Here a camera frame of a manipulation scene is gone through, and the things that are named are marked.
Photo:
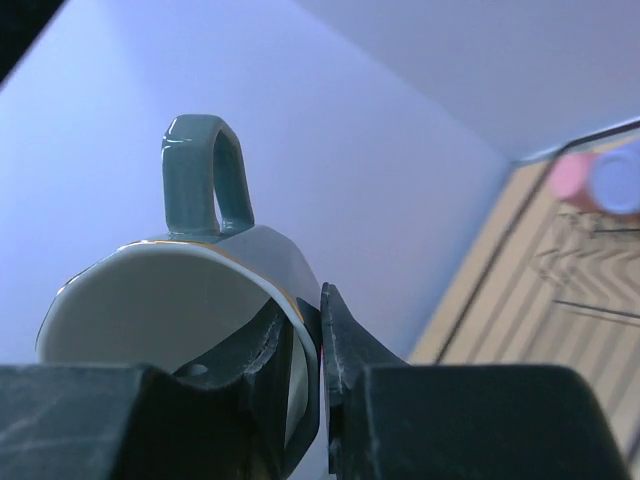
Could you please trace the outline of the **black wire dish rack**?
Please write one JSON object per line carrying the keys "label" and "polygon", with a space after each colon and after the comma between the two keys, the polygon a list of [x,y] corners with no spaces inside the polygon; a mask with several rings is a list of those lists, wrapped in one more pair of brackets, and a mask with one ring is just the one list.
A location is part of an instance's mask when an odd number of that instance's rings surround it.
{"label": "black wire dish rack", "polygon": [[[468,324],[470,313],[479,300],[480,294],[488,290],[490,275],[497,271],[498,263],[506,253],[508,243],[515,239],[516,229],[522,225],[526,215],[533,208],[560,157],[587,144],[602,143],[613,137],[628,136],[632,131],[638,130],[639,122],[633,120],[624,125],[573,140],[556,150],[538,175],[526,198],[520,202],[511,220],[507,222],[505,232],[496,242],[494,250],[466,296],[464,304],[458,310],[455,322],[434,357],[435,365],[443,364],[446,360],[453,358],[455,342]],[[539,297],[543,286],[552,287],[555,298],[564,294],[574,275],[576,264],[589,255],[582,248],[587,239],[587,231],[582,227],[583,218],[584,216],[579,213],[562,212],[560,203],[551,202],[535,232],[525,240],[523,256],[513,265],[513,271],[508,274],[506,286],[498,293],[498,298],[483,323],[481,331],[472,338],[471,348],[464,357],[465,362],[472,362],[477,358],[509,300],[515,295],[515,289],[521,285],[521,277],[525,273],[535,273],[536,278],[517,311],[516,319],[508,326],[507,333],[500,340],[495,354],[497,360],[504,357],[507,348],[513,343],[516,333],[527,316],[526,311],[533,306],[533,301]]]}

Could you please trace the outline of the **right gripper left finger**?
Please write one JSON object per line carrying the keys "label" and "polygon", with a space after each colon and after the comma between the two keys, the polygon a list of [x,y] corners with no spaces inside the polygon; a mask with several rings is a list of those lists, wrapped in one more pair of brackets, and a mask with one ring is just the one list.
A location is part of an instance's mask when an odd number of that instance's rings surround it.
{"label": "right gripper left finger", "polygon": [[282,479],[293,330],[267,302],[174,373],[5,366],[5,479]]}

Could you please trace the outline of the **pink plastic cup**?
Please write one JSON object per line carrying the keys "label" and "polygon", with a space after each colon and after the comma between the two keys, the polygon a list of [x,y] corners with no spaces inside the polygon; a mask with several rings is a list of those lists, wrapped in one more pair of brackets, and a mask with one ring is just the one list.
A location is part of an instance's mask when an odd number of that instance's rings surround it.
{"label": "pink plastic cup", "polygon": [[591,167],[597,155],[591,152],[570,153],[560,157],[547,177],[554,197],[582,212],[598,212],[589,189]]}

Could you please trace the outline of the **purple plastic cup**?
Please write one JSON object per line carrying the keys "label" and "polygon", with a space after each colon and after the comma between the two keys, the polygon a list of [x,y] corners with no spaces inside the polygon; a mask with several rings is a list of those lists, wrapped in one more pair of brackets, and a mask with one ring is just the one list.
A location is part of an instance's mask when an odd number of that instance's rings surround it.
{"label": "purple plastic cup", "polygon": [[599,155],[589,189],[598,207],[617,216],[639,213],[639,144],[632,143]]}

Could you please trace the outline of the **grey ceramic mug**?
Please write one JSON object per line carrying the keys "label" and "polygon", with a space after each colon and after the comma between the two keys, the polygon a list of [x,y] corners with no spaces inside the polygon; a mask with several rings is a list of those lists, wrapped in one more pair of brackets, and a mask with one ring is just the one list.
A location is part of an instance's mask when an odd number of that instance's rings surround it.
{"label": "grey ceramic mug", "polygon": [[144,363],[201,387],[237,385],[275,474],[319,428],[320,286],[294,242],[255,222],[240,142],[184,114],[161,148],[164,235],[61,287],[36,338],[42,363]]}

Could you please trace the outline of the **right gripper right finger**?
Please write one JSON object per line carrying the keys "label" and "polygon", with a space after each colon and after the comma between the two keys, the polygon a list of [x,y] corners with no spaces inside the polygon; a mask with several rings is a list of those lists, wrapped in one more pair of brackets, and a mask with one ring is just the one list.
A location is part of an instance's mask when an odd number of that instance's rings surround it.
{"label": "right gripper right finger", "polygon": [[321,293],[329,470],[339,479],[626,479],[587,382],[559,365],[418,365]]}

